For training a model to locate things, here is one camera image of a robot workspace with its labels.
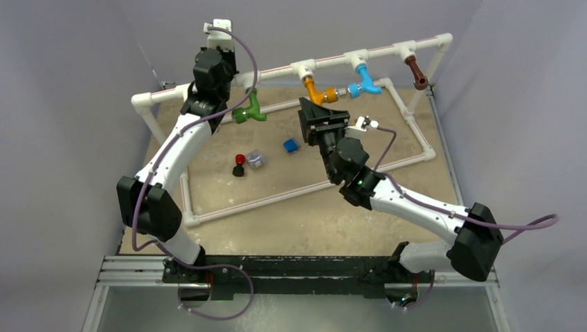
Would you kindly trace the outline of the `clear plastic small box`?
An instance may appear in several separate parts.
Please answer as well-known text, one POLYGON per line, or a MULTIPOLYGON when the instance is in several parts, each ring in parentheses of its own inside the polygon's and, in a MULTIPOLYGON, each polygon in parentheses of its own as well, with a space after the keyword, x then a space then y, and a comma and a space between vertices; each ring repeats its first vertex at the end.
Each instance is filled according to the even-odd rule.
POLYGON ((267 163, 265 155, 258 149, 255 149, 246 154, 245 160, 251 169, 258 169, 267 163))

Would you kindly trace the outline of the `aluminium extrusion frame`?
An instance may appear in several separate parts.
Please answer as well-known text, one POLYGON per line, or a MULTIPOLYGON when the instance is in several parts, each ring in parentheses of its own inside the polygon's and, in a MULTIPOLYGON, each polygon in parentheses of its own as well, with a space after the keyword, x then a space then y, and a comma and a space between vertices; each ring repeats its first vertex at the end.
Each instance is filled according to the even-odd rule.
POLYGON ((98 273, 82 330, 97 331, 109 291, 117 287, 161 286, 162 255, 106 256, 98 273))

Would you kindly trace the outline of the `red black knob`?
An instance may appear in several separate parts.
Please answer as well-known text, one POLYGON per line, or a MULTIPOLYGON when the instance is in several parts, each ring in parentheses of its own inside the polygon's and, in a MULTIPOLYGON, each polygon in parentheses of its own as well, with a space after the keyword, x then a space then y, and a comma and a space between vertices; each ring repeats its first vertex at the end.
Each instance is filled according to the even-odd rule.
POLYGON ((246 162, 246 157, 244 154, 237 154, 235 156, 235 166, 232 170, 232 175, 235 177, 243 177, 245 174, 244 164, 246 162))

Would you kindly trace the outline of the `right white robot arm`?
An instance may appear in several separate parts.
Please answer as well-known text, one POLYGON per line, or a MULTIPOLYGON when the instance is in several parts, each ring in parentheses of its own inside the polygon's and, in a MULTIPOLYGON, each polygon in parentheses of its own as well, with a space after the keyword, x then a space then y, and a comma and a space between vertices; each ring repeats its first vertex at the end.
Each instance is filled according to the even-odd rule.
POLYGON ((404 243, 394 251, 388 271, 404 282, 424 270, 451 268, 477 282, 488 279, 505 240, 490 209, 432 199, 402 187, 390 174, 368 167, 361 139, 369 129, 383 131, 375 120, 350 124, 347 111, 332 110, 300 98, 302 138, 320 151, 328 181, 351 205, 397 216, 439 237, 428 243, 404 243))

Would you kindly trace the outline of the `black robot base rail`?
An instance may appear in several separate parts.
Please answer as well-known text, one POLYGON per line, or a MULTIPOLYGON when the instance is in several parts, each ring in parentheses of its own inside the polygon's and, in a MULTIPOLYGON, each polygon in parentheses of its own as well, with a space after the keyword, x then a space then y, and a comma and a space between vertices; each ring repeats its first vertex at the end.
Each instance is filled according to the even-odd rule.
POLYGON ((209 286, 213 300, 236 294, 361 295, 400 300, 429 271, 411 273, 392 256, 201 255, 194 268, 163 262, 165 284, 209 286))

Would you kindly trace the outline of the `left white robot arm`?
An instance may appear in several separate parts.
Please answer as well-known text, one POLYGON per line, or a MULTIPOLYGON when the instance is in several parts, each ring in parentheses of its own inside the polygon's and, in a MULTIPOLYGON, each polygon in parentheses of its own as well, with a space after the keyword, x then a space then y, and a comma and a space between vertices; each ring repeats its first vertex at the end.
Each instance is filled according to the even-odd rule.
POLYGON ((116 191, 123 224, 182 261, 180 275, 197 283, 206 276, 206 264, 199 259, 204 249, 183 229, 183 212, 172 192, 222 121, 231 81, 237 74, 235 55, 220 48, 202 48, 192 72, 194 80, 188 86, 176 127, 142 170, 118 181, 116 191))

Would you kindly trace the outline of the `green water faucet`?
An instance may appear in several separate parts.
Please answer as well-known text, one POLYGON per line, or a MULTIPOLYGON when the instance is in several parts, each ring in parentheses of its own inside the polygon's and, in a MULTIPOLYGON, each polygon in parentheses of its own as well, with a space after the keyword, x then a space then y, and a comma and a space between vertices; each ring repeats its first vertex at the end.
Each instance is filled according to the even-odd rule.
POLYGON ((256 89, 248 89, 249 105, 246 107, 238 107, 232 111, 231 118, 237 124, 242 124, 248 120, 255 120, 264 122, 267 120, 267 115, 260 110, 260 103, 258 101, 258 92, 256 89))

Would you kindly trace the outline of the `blue cube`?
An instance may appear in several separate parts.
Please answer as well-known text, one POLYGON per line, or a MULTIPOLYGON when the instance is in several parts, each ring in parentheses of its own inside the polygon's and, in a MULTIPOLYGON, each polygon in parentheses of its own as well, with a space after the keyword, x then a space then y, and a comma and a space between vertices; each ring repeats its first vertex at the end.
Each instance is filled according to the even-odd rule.
POLYGON ((298 151, 300 149, 299 144, 297 143, 297 141, 294 138, 290 138, 290 139, 284 141, 282 146, 288 154, 294 153, 295 151, 298 151))

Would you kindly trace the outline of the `blue water faucet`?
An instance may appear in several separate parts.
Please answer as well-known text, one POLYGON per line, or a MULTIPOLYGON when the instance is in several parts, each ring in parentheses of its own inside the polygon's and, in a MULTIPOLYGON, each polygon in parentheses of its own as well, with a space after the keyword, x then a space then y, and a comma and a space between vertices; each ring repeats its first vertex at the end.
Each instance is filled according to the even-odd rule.
POLYGON ((349 84, 347 87, 347 93, 351 99, 360 97, 362 94, 367 93, 371 95, 382 94, 382 88, 376 86, 374 80, 371 78, 368 67, 366 64, 360 64, 355 68, 356 73, 361 77, 359 83, 349 84))

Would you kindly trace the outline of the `orange water faucet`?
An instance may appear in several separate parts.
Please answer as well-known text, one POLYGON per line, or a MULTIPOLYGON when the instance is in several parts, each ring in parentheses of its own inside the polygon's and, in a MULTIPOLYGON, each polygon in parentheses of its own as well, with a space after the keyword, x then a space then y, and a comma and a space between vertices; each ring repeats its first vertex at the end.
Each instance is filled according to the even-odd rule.
POLYGON ((318 91, 312 76, 308 75, 302 79, 304 87, 307 89, 309 99, 317 105, 330 104, 339 100, 338 90, 333 86, 326 88, 324 91, 318 91))

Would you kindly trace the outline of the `brown water faucet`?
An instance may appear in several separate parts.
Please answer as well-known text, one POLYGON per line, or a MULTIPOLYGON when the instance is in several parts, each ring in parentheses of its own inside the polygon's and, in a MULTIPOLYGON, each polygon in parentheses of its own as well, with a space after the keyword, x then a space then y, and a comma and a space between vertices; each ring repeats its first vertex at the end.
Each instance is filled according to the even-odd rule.
POLYGON ((428 78, 417 64, 416 56, 408 56, 404 60, 404 63, 409 67, 411 73, 413 74, 413 86, 415 89, 418 91, 423 91, 426 89, 428 86, 428 78))

